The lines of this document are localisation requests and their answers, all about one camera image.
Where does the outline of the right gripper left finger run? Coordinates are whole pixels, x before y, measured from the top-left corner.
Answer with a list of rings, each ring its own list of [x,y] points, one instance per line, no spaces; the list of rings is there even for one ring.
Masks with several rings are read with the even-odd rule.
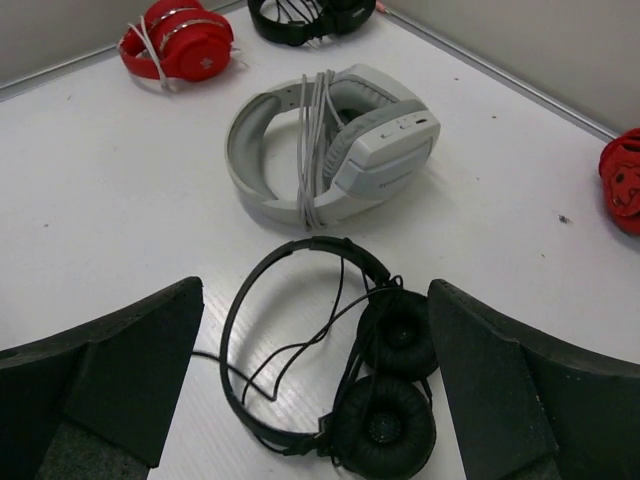
[[[4,479],[145,479],[158,467],[204,310],[188,277],[1,353]]]

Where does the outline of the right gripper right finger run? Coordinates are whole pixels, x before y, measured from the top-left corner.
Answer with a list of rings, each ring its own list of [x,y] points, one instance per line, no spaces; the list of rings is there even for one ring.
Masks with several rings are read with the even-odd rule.
[[[469,479],[636,479],[639,367],[508,317],[451,283],[428,315]]]

